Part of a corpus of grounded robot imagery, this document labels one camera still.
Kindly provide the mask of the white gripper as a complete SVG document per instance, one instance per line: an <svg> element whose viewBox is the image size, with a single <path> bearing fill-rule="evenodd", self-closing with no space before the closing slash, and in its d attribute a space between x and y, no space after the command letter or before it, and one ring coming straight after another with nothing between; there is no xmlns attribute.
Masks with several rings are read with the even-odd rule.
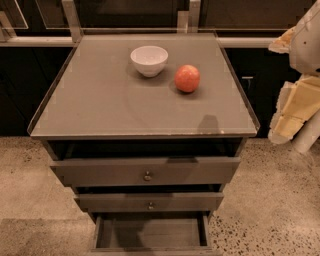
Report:
<svg viewBox="0 0 320 256"><path fill-rule="evenodd" d="M269 44L271 52L289 53L290 66L303 75L286 81L280 90L268 139L274 144L291 140L320 109L320 2L315 2L296 27Z"/></svg>

